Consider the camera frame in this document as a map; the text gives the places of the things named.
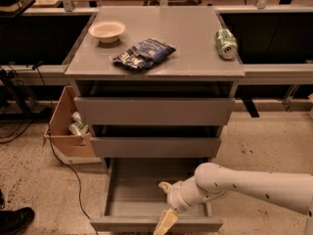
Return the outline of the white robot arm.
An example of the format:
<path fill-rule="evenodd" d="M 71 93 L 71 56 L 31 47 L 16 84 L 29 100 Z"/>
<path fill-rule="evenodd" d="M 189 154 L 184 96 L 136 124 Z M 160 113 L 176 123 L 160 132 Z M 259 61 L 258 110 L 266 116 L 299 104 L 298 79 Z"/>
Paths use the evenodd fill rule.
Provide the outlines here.
<path fill-rule="evenodd" d="M 194 175 L 174 184 L 158 185 L 167 195 L 164 211 L 154 235 L 165 235 L 177 222 L 179 213 L 235 191 L 306 216 L 303 235 L 313 235 L 313 175 L 232 170 L 219 164 L 200 164 Z"/>

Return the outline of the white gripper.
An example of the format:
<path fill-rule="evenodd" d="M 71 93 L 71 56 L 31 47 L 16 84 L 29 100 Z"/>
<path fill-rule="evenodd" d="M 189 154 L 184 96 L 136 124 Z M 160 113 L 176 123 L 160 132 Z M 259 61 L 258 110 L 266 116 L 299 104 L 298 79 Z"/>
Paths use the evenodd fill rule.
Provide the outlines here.
<path fill-rule="evenodd" d="M 167 194 L 167 203 L 171 209 L 164 210 L 156 225 L 154 235 L 165 235 L 169 229 L 177 222 L 178 212 L 186 212 L 190 205 L 182 196 L 182 182 L 178 181 L 174 184 L 168 182 L 160 182 L 158 187 Z"/>

